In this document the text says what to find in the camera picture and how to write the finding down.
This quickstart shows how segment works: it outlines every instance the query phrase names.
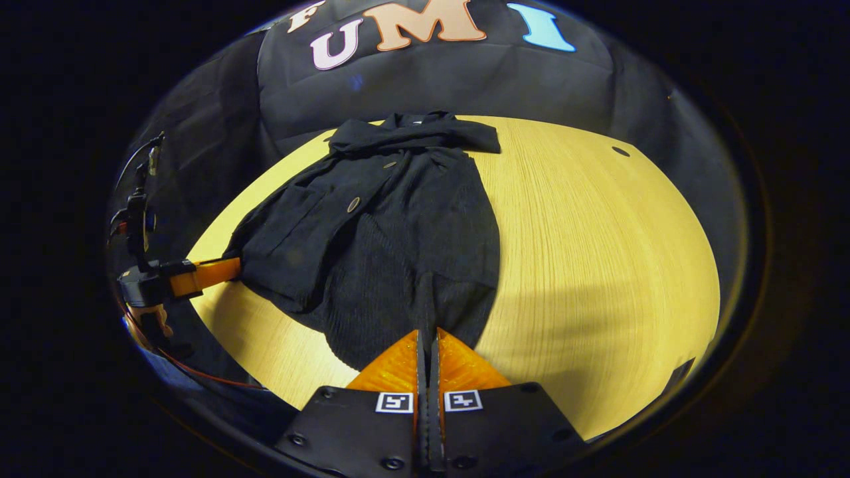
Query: letter m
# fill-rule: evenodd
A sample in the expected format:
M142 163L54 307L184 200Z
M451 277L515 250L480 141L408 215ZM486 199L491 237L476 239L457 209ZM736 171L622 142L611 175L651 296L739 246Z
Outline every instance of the letter m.
M442 31L437 38L447 42L484 40L487 35L475 26L467 10L469 0L429 0L425 9L418 13L397 3L386 3L363 12L372 17L381 33L380 51L404 48L411 44L410 38L402 37L405 29L420 42L427 42L434 34L439 22Z

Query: jacket button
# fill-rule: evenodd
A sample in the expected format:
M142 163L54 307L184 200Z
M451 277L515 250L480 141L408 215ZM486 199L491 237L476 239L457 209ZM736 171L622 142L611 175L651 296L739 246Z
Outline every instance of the jacket button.
M356 198L351 200L351 203L348 205L348 211L349 212L354 211L357 208L358 204L360 204L360 197L359 196L357 196Z

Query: black jacket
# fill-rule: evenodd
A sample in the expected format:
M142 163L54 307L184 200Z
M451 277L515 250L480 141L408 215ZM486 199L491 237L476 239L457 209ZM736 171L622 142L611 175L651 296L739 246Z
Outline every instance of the black jacket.
M349 120L331 152L239 223L242 281L358 370L414 328L475 346L496 294L499 230L475 163L493 127L437 111Z

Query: red wire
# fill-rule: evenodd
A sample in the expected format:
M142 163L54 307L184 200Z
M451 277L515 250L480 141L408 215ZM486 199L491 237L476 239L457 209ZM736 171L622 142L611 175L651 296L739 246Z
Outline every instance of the red wire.
M125 309L124 312L127 314L127 316L130 317L130 320L133 321L133 324L136 326L136 333L138 333L139 335L144 337L144 339L148 342L148 344L153 345L150 342L150 340L148 340L148 338L144 336L145 334L142 332L142 327L139 325L138 322L136 322L136 317L133 316L133 314L130 312L130 309ZM184 369L186 372L193 373L194 375L197 375L198 377L209 378L210 380L220 382L222 384L234 385L234 386L237 386L237 387L245 387L247 389L267 390L265 387L263 387L261 385L245 384L245 383L242 383L242 382L234 382L233 380L228 380L226 378L213 377L212 375L209 375L207 373L204 373L204 372L195 370L192 367L189 367L188 365L184 364L183 362L181 362L181 361L177 360L176 358L170 356L169 354L166 353L165 350L160 349L159 347L156 347L156 349L159 350L160 353L163 354L171 363L173 363L174 365Z

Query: table surface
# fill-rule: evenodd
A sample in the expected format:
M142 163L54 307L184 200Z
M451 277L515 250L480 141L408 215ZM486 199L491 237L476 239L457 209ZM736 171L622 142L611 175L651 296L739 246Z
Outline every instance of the table surface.
M576 431L622 424L714 337L717 267L706 234L670 180L627 143L503 117L501 154L470 152L499 225L496 301L475 350L513 383L539 382ZM325 156L319 135L270 168L210 224L189 254L220 257L242 217ZM630 156L612 149L621 148ZM301 408L357 371L324 335L241 282L191 300L222 346L260 383Z

